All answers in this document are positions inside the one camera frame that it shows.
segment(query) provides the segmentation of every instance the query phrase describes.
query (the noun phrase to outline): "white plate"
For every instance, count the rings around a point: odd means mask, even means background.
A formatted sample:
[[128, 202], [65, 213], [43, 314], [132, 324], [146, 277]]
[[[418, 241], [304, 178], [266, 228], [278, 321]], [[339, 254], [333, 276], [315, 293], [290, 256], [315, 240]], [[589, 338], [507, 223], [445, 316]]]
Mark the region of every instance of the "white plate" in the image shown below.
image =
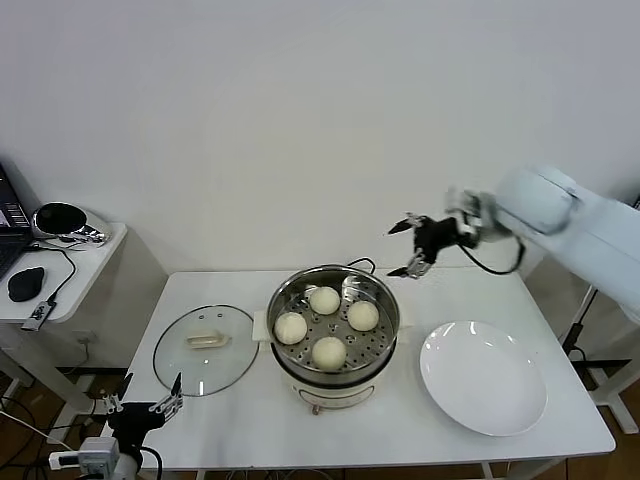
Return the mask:
[[436, 328], [422, 346], [420, 371], [449, 416], [485, 435], [526, 432], [547, 405], [547, 389], [530, 355], [486, 323]]

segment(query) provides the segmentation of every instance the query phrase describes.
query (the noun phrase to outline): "glass lid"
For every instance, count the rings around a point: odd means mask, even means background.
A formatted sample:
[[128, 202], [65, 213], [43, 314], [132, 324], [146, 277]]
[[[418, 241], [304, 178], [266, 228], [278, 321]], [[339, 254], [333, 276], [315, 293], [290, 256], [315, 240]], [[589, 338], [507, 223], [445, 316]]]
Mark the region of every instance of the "glass lid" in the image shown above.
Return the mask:
[[229, 305], [200, 307], [173, 322], [153, 353], [158, 380], [171, 389], [182, 373], [182, 393], [202, 397], [237, 382], [258, 353], [253, 320]]

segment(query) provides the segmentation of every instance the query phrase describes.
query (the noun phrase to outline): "wooden floor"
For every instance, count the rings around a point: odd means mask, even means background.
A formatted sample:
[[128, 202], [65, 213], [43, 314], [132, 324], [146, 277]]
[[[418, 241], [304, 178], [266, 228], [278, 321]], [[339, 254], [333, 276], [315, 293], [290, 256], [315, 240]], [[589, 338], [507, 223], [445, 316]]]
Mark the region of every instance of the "wooden floor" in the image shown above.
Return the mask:
[[[114, 376], [99, 376], [94, 382], [89, 394], [101, 396], [102, 391], [111, 392], [118, 384], [120, 378]], [[0, 378], [0, 391], [8, 386], [8, 379]], [[624, 394], [625, 403], [640, 423], [640, 382], [629, 388]], [[22, 390], [16, 396], [16, 400], [24, 404], [35, 417], [35, 424], [41, 429], [50, 425], [57, 412], [62, 408], [62, 401], [49, 392], [40, 384], [29, 389]], [[8, 411], [20, 419], [32, 423], [28, 414], [20, 407], [12, 404], [7, 405]], [[600, 410], [613, 432], [617, 442], [616, 450], [609, 455], [597, 457], [572, 458], [556, 467], [548, 470], [538, 477], [540, 480], [637, 480], [640, 479], [640, 435], [624, 435], [618, 428], [610, 412], [603, 408]], [[86, 429], [87, 435], [99, 435], [102, 426], [93, 423]], [[66, 438], [72, 448], [80, 446], [80, 427], [72, 428]], [[30, 430], [10, 421], [0, 415], [0, 465], [6, 463], [9, 458], [29, 440]], [[50, 447], [46, 442], [41, 441], [41, 437], [34, 437], [29, 441], [27, 448], [17, 457], [13, 464], [30, 464], [36, 458], [46, 458], [49, 452], [58, 450]], [[494, 475], [496, 477], [504, 475], [506, 464], [494, 465]], [[74, 480], [79, 476], [77, 470], [65, 470], [52, 472], [46, 469], [49, 480]], [[406, 467], [406, 468], [363, 468], [363, 469], [340, 469], [325, 471], [334, 480], [429, 480], [429, 479], [459, 479], [459, 478], [482, 478], [482, 470], [479, 465], [462, 465], [451, 467]], [[0, 470], [0, 480], [46, 480], [42, 473], [36, 476], [36, 471], [29, 472], [28, 478], [24, 478], [23, 467], [10, 467]], [[225, 480], [228, 472], [209, 472], [208, 480]], [[183, 472], [180, 477], [184, 480], [195, 478], [195, 472]], [[236, 480], [244, 480], [244, 472], [237, 472]], [[263, 480], [269, 478], [276, 480], [275, 473], [267, 477], [267, 472], [251, 471], [247, 473], [250, 480]], [[323, 477], [320, 473], [313, 471], [298, 471], [291, 474], [287, 480], [320, 480]]]

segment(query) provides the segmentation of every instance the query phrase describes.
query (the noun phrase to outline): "steamed bun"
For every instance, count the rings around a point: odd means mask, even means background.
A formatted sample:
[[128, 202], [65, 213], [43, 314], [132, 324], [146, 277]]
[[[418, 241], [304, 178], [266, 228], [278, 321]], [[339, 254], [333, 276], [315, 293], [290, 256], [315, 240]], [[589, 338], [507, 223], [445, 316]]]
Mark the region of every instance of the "steamed bun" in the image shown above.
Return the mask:
[[356, 302], [347, 312], [347, 320], [354, 330], [359, 332], [367, 332], [378, 325], [380, 313], [376, 306], [371, 302]]
[[273, 330], [278, 340], [285, 345], [293, 345], [307, 334], [307, 322], [299, 313], [284, 313], [276, 320]]
[[331, 315], [340, 308], [340, 295], [331, 287], [316, 288], [309, 297], [314, 312], [320, 315]]
[[347, 347], [338, 338], [324, 337], [313, 345], [311, 358], [320, 370], [339, 370], [347, 359]]

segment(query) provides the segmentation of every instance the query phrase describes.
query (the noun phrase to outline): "speaker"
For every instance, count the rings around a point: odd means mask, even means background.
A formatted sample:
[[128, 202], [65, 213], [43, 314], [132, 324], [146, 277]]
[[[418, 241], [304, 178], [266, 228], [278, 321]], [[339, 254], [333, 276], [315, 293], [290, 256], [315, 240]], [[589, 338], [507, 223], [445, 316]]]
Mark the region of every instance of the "speaker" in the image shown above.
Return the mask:
[[68, 203], [47, 203], [33, 214], [36, 238], [43, 238], [60, 248], [88, 250], [109, 241], [109, 224], [93, 213]]

